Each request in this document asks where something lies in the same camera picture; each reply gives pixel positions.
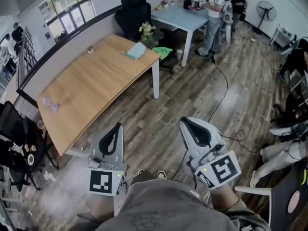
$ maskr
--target fan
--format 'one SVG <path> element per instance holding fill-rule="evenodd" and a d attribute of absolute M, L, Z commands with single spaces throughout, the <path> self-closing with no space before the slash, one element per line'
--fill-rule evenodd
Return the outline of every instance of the fan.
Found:
<path fill-rule="evenodd" d="M 254 27 L 253 30 L 258 34 L 261 34 L 262 32 L 259 28 L 260 28 L 262 22 L 264 20 L 266 20 L 266 21 L 275 20 L 276 17 L 277 17 L 277 12 L 276 12 L 276 9 L 274 8 L 274 6 L 271 5 L 269 2 L 261 1 L 257 4 L 257 13 L 262 19 L 261 19 L 259 26 Z"/>

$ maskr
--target gray t-shirt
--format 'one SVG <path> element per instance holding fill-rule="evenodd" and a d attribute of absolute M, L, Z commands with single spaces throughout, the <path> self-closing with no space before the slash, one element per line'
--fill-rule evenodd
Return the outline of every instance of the gray t-shirt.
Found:
<path fill-rule="evenodd" d="M 189 186 L 170 180 L 139 182 L 129 188 L 119 214 L 101 225 L 77 224 L 71 231 L 238 231 L 251 225 L 270 231 L 259 215 L 239 201 L 218 212 L 203 203 Z"/>

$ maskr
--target green cloth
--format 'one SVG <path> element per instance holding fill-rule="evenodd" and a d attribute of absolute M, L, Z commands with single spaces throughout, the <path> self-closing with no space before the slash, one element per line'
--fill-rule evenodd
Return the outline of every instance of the green cloth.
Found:
<path fill-rule="evenodd" d="M 172 52 L 172 49 L 166 47 L 154 47 L 152 50 L 161 55 L 160 60 L 165 59 Z"/>

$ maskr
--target light blue table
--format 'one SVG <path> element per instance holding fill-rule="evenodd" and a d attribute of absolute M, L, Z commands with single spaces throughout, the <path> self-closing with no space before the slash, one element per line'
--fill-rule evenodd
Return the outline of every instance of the light blue table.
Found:
<path fill-rule="evenodd" d="M 156 21 L 175 26 L 187 32 L 182 60 L 182 67 L 185 67 L 192 42 L 193 32 L 207 23 L 207 11 L 186 10 L 183 8 L 183 3 L 176 3 L 175 5 L 169 5 L 168 8 L 164 8 L 160 11 L 153 10 L 152 18 Z"/>

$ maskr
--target cup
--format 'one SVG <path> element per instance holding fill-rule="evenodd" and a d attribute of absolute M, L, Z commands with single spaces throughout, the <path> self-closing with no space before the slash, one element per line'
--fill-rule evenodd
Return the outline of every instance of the cup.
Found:
<path fill-rule="evenodd" d="M 183 55 L 183 51 L 182 50 L 177 50 L 177 59 L 178 59 L 178 61 L 181 60 L 182 55 Z"/>

